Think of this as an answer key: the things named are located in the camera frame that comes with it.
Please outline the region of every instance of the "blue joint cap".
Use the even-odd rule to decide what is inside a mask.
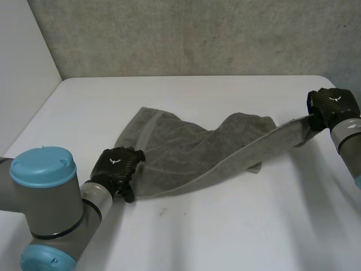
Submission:
[[[19,185],[50,188],[70,181],[77,173],[72,154],[60,147],[42,147],[26,151],[10,166],[10,175]]]
[[[361,189],[361,176],[359,176],[355,179],[355,184],[358,188]]]
[[[73,271],[73,257],[56,248],[42,244],[30,244],[20,258],[23,271]]]

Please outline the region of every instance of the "gray towel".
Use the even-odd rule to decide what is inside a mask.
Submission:
[[[276,127],[270,117],[235,113],[212,131],[172,113],[141,108],[115,147],[143,150],[131,187],[138,199],[178,195],[220,183],[316,135],[308,117]]]

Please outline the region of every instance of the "table surface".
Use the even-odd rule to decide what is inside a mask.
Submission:
[[[73,78],[55,90],[7,152],[70,150],[80,183],[142,106],[215,129],[234,112],[277,125],[307,115],[319,76]],[[77,270],[359,270],[361,192],[323,131],[305,146],[190,194],[118,200]],[[31,236],[22,214],[0,212],[0,269],[19,270]]]

